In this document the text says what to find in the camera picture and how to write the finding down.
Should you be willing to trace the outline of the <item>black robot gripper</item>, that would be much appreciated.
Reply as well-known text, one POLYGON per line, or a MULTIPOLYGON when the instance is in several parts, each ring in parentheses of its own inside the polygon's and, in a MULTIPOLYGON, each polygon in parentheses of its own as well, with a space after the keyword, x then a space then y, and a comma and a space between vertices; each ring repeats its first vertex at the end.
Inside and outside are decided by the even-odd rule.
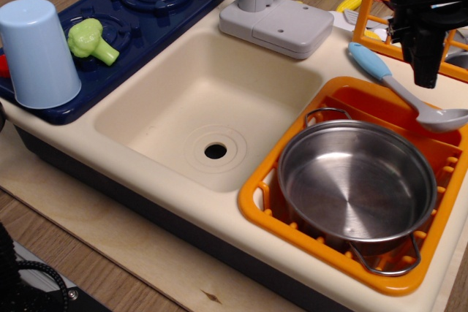
POLYGON ((390 0, 389 34, 400 42, 415 85, 435 88, 445 34, 467 25, 467 0, 390 0))

